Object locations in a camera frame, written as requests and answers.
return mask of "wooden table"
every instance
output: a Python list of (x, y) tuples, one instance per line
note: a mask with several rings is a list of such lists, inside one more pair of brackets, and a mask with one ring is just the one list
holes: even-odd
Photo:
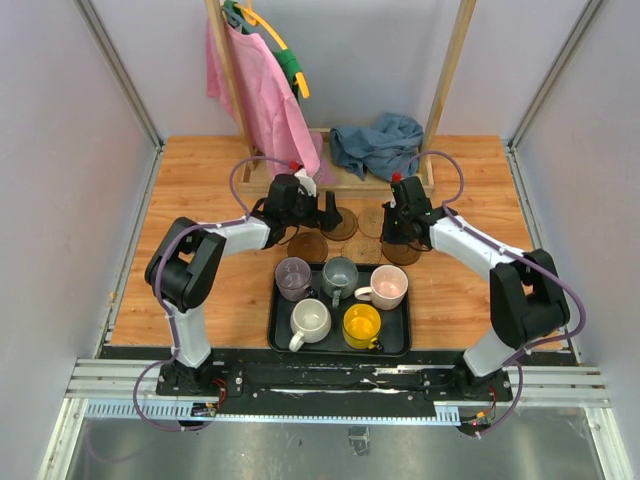
[[(529, 237), (502, 144), (497, 137), (438, 137), (434, 148), (462, 165), (466, 189), (455, 203), (466, 220), (510, 245), (530, 249)], [(233, 137), (171, 137), (167, 143), (111, 343), (169, 345), (163, 310), (144, 282), (144, 269), (176, 217), (223, 221), (242, 211), (229, 193), (228, 172), (242, 158)], [(448, 162), (433, 157), (434, 205), (455, 194), (458, 177)], [(252, 205), (255, 198), (246, 198)], [(339, 199), (356, 214), (380, 200)], [(328, 241), (329, 258), (342, 244)], [(225, 258), (205, 312), (209, 342), (215, 346), (264, 347), (273, 269), (286, 247)], [(489, 286), (447, 255), (428, 252), (406, 267), (414, 348), (454, 349), (475, 343), (490, 325)]]

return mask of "mug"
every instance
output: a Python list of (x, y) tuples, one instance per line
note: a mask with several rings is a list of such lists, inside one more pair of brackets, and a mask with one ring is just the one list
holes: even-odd
[(306, 298), (298, 302), (291, 312), (293, 337), (289, 350), (297, 352), (304, 343), (317, 343), (331, 330), (331, 314), (320, 300)]
[(378, 341), (381, 326), (380, 314), (375, 308), (356, 303), (344, 314), (342, 336), (351, 348), (382, 352), (384, 349)]
[(370, 285), (357, 289), (355, 297), (373, 303), (380, 310), (391, 310), (402, 302), (409, 287), (409, 279), (401, 268), (383, 265), (373, 271)]
[(357, 285), (358, 267), (348, 258), (332, 258), (322, 269), (322, 290), (331, 297), (333, 308), (341, 298), (353, 295)]
[(284, 298), (299, 302), (303, 298), (315, 296), (311, 288), (311, 267), (298, 257), (288, 257), (276, 267), (276, 285)]

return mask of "round brown coaster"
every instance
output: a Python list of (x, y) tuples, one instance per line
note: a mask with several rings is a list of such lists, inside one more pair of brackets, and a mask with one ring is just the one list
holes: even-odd
[(315, 232), (304, 232), (296, 235), (289, 242), (287, 255), (300, 257), (305, 262), (324, 262), (329, 254), (329, 246), (322, 235)]
[(412, 263), (416, 263), (422, 252), (418, 250), (414, 250), (409, 247), (409, 245), (391, 245), (389, 243), (382, 244), (382, 253), (385, 258), (389, 260), (394, 265), (411, 265)]
[(330, 232), (322, 230), (322, 234), (329, 240), (342, 242), (353, 237), (358, 231), (358, 217), (348, 208), (338, 207), (338, 212), (342, 215), (342, 222)]
[(378, 240), (356, 235), (342, 245), (342, 256), (354, 263), (380, 263), (382, 245)]
[(358, 215), (358, 228), (367, 237), (380, 238), (384, 224), (384, 210), (382, 208), (367, 208)]

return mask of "coaster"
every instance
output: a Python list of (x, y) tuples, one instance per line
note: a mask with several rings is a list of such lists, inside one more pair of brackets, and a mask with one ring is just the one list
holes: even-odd
[[(419, 246), (415, 244), (412, 245), (414, 248), (419, 249)], [(385, 258), (389, 260), (394, 265), (411, 265), (412, 263), (416, 263), (422, 252), (419, 250), (414, 250), (409, 247), (409, 245), (391, 245), (390, 243), (382, 244), (382, 253)]]
[(300, 257), (305, 262), (324, 262), (329, 254), (329, 246), (322, 235), (315, 232), (304, 232), (296, 235), (289, 242), (287, 255)]
[(384, 210), (382, 208), (367, 208), (358, 215), (358, 228), (367, 237), (379, 239), (384, 225)]
[(354, 263), (380, 263), (382, 256), (382, 244), (379, 240), (356, 235), (342, 245), (342, 256)]
[(340, 222), (338, 226), (330, 232), (322, 230), (322, 234), (329, 240), (342, 242), (356, 234), (358, 231), (358, 218), (356, 217), (356, 214), (348, 208), (338, 207), (338, 212), (342, 215), (342, 222)]

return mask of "pink shirt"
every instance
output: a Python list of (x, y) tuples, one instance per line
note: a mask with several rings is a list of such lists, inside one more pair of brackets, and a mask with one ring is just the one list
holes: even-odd
[[(322, 137), (309, 132), (284, 72), (264, 39), (258, 33), (242, 34), (229, 25), (227, 32), (253, 144), (265, 155), (302, 163), (317, 183), (335, 183), (326, 160), (321, 160)], [(206, 55), (207, 95), (218, 97), (233, 118), (231, 97), (210, 28)], [(290, 172), (284, 165), (268, 165), (272, 175)]]

